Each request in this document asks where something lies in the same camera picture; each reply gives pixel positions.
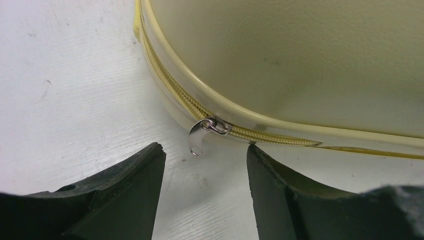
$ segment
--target cream bag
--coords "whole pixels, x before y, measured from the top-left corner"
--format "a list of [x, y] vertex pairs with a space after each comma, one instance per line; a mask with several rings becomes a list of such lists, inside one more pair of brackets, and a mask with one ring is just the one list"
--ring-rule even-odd
[[195, 155], [217, 133], [423, 159], [423, 0], [136, 0], [134, 32]]

